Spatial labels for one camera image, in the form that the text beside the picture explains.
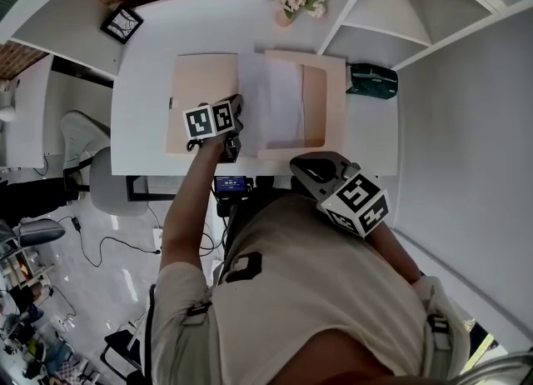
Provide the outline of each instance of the digital screen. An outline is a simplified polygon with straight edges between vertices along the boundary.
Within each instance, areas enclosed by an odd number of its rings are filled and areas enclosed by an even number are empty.
[[[244,176],[216,176],[215,189],[217,193],[233,193],[247,190]]]

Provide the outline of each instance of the black picture frame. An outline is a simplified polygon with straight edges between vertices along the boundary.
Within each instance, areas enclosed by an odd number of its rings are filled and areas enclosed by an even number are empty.
[[[115,20],[115,18],[122,12],[124,11],[125,13],[127,13],[131,18],[133,18],[136,22],[138,22],[138,24],[126,35],[126,37],[120,37],[118,34],[114,33],[110,27],[111,25],[113,24],[113,21]],[[134,34],[134,32],[136,30],[138,30],[138,28],[142,25],[143,23],[143,19],[137,15],[133,10],[131,10],[131,8],[128,8],[126,7],[124,4],[121,4],[120,6],[118,6],[115,11],[113,13],[111,13],[107,19],[103,22],[102,26],[100,27],[100,29],[102,31],[104,31],[107,35],[110,35],[111,37],[115,38],[116,40],[118,40],[120,43],[122,44],[126,44],[127,43],[127,40],[129,40],[132,35]]]

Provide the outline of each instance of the green pouch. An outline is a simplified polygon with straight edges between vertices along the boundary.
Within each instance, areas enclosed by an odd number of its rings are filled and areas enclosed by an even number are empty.
[[[398,74],[396,71],[370,63],[351,63],[351,87],[346,93],[390,99],[398,93]]]

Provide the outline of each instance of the picture frame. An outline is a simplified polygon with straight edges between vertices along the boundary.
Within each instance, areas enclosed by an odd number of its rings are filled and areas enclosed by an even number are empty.
[[[123,3],[107,17],[100,29],[120,43],[126,44],[143,22],[139,15]]]

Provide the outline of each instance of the floor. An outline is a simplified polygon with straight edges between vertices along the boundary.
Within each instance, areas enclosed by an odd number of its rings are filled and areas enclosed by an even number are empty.
[[[62,159],[49,157],[48,162],[46,177],[61,176]],[[41,177],[32,169],[24,169],[4,174],[2,178],[8,178],[10,183],[15,183]],[[153,193],[176,193],[182,179],[183,177],[150,177],[149,190]],[[155,250],[153,229],[157,228],[157,222],[163,223],[170,204],[171,202],[150,203],[157,220],[149,210],[140,217],[115,217],[98,211],[91,203],[90,194],[87,194],[79,202],[60,207],[44,217],[54,220],[66,216],[78,218],[82,225],[85,253],[98,264],[98,244],[106,236],[121,239],[145,250]],[[208,209],[205,232],[213,236],[211,212],[212,210]],[[135,322],[143,315],[148,289],[157,279],[160,256],[138,252],[118,242],[106,240],[102,245],[102,265],[96,268],[83,256],[80,237],[70,219],[61,221],[61,224],[67,229],[65,236],[41,246],[39,253],[48,263],[55,264],[48,276],[52,284],[59,288],[74,306],[76,316],[66,322],[64,327],[57,324],[57,318],[64,319],[72,310],[62,295],[55,292],[40,306],[45,317],[37,326],[41,328],[42,334],[52,338],[55,328],[77,353],[87,357],[102,373],[105,378],[99,382],[123,383],[99,360],[105,348],[104,338],[118,330],[121,325],[128,321]],[[210,241],[205,237],[202,246],[209,248],[210,245]],[[213,260],[223,256],[220,249],[202,258],[208,282]],[[127,363],[118,356],[110,357],[110,360],[123,372],[128,371]]]

